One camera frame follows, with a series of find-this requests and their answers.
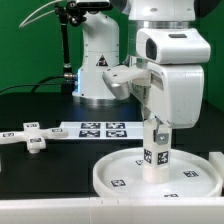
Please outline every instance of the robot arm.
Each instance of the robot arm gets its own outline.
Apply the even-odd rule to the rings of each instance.
[[[129,14],[133,0],[110,0],[112,5],[120,12]],[[205,17],[212,12],[221,0],[195,0],[194,11],[197,18]]]

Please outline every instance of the table surface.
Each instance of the table surface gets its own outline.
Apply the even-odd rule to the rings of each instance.
[[[23,123],[41,128],[62,121],[142,121],[140,104],[132,99],[113,107],[75,103],[57,93],[12,93],[0,96],[0,131],[22,131]],[[173,130],[172,148],[205,156],[224,151],[224,113],[203,102],[194,128]],[[141,147],[142,140],[48,140],[47,148],[32,155],[26,143],[0,145],[1,199],[97,196],[92,186],[94,164],[108,153]]]

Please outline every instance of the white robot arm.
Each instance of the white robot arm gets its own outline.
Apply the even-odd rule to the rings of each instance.
[[[207,62],[211,50],[188,27],[195,19],[194,0],[129,3],[129,67],[110,68],[103,79],[118,99],[131,92],[142,103],[144,158],[149,152],[152,158],[143,162],[143,178],[158,184],[169,179],[171,129],[193,127],[199,118],[204,72],[198,63]]]

